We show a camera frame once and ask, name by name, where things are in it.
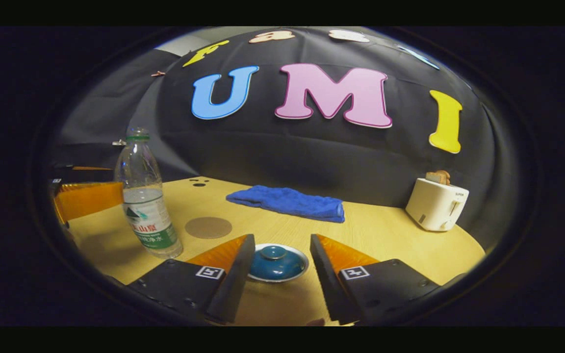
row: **table surface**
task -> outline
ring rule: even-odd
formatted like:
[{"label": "table surface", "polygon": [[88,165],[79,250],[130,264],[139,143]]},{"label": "table surface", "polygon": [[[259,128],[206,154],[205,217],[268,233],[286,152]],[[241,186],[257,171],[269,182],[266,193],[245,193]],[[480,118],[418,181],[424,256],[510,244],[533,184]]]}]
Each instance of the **table surface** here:
[{"label": "table surface", "polygon": [[[205,186],[195,187],[195,183]],[[229,326],[304,326],[321,318],[326,320],[326,326],[338,326],[328,317],[309,251],[313,233],[332,238],[379,261],[400,259],[440,285],[469,271],[485,255],[477,241],[459,226],[448,232],[428,232],[402,208],[344,201],[346,221],[330,223],[226,200],[226,195],[247,188],[250,186],[203,176],[163,184],[167,210],[184,245],[177,260],[189,260],[244,234],[254,234],[256,244],[292,246],[309,258],[307,272],[290,282],[269,284],[249,279],[235,323]],[[198,217],[226,219],[232,231],[217,239],[193,237],[184,226]],[[73,219],[69,224],[76,245],[88,261],[123,284],[132,283],[163,262],[143,248],[121,206]]]}]

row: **folded towel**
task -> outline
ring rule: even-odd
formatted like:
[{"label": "folded towel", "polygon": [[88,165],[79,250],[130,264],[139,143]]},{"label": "folded towel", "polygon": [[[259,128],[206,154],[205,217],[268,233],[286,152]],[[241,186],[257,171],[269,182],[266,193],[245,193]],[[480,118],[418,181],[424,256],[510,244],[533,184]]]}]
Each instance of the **folded towel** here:
[{"label": "folded towel", "polygon": [[317,221],[336,223],[345,221],[341,200],[305,195],[292,188],[268,188],[256,185],[247,190],[229,194],[226,199],[240,205],[260,207]]}]

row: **brown coaster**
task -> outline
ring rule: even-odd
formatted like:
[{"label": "brown coaster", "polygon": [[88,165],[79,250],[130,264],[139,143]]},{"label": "brown coaster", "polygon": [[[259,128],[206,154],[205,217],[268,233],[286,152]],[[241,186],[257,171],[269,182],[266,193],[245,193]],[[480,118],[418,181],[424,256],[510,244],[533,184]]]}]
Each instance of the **brown coaster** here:
[{"label": "brown coaster", "polygon": [[203,239],[220,238],[232,231],[230,222],[217,217],[191,219],[184,228],[188,234]]}]

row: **blue lid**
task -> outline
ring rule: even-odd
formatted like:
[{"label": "blue lid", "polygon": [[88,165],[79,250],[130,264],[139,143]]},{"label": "blue lid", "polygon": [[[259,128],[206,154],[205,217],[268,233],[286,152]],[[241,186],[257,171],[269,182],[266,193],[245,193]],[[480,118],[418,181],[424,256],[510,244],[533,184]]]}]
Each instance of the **blue lid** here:
[{"label": "blue lid", "polygon": [[307,265],[295,252],[281,246],[265,246],[254,254],[250,275],[257,279],[280,281],[301,274]]}]

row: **white toaster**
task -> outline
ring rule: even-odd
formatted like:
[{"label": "white toaster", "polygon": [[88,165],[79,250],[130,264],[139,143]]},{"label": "white toaster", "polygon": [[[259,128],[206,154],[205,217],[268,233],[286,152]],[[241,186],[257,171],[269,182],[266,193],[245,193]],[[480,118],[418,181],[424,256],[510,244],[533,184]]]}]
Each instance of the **white toaster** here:
[{"label": "white toaster", "polygon": [[468,199],[469,191],[424,178],[415,181],[405,210],[426,230],[451,230]]}]

